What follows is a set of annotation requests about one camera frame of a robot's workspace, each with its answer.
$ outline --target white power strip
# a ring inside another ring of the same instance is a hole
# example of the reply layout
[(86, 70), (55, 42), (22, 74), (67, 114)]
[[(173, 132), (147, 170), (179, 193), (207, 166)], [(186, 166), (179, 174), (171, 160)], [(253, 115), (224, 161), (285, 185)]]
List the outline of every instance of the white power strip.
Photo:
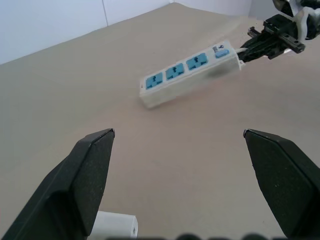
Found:
[(229, 41), (224, 41), (144, 77), (140, 82), (140, 98), (147, 108), (153, 108), (208, 80), (241, 70), (243, 64)]

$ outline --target blue socket outlet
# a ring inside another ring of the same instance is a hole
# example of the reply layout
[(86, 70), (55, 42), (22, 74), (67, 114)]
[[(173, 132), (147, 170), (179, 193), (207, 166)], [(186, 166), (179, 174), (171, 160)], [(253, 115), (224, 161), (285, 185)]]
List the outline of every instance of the blue socket outlet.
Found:
[(163, 74), (162, 72), (160, 72), (154, 76), (148, 77), (145, 80), (145, 89), (151, 89), (159, 84), (162, 84), (162, 82), (163, 82)]
[(208, 63), (208, 58), (205, 53), (201, 53), (198, 56), (194, 56), (193, 58), (186, 61), (186, 64), (189, 70), (194, 70)]
[(179, 63), (176, 66), (170, 67), (167, 71), (165, 71), (166, 79), (171, 80), (178, 77), (181, 74), (184, 74), (185, 68), (182, 63)]

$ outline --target white plastic object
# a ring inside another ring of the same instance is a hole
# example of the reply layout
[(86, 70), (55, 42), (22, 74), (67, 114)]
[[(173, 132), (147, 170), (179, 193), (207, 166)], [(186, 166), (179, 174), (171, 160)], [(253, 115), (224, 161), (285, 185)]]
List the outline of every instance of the white plastic object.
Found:
[(106, 240), (108, 238), (132, 238), (138, 235), (136, 216), (98, 211), (92, 232), (87, 240)]
[[(207, 63), (190, 70), (187, 61), (199, 57), (203, 53), (207, 57)], [(184, 73), (175, 78), (167, 79), (166, 71), (180, 64), (183, 64)], [(241, 70), (243, 65), (244, 63), (239, 61), (236, 50), (226, 40), (144, 77), (140, 81), (140, 98), (147, 108), (153, 108), (177, 96), (188, 93), (205, 82), (219, 78), (230, 72)], [(147, 80), (159, 74), (162, 74), (162, 82), (156, 86), (148, 86)]]

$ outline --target beige table surface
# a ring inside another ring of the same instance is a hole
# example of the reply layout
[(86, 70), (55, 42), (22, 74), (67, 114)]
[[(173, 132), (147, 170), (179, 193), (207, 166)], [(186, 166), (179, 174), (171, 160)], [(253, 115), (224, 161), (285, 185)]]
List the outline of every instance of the beige table surface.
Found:
[(136, 215), (140, 236), (282, 236), (242, 133), (320, 164), (320, 39), (153, 110), (138, 97), (143, 76), (261, 25), (174, 3), (0, 65), (0, 235), (77, 140), (115, 128), (100, 210)]

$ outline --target robotic arm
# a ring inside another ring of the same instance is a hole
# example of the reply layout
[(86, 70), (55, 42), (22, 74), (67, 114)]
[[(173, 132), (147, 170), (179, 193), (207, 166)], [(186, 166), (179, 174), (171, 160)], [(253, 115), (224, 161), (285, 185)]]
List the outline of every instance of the robotic arm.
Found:
[(277, 14), (264, 21), (259, 32), (251, 27), (252, 37), (238, 54), (246, 62), (267, 56), (274, 59), (291, 49), (299, 54), (305, 50), (305, 41), (320, 34), (320, 0), (273, 0), (274, 6), (283, 14)]

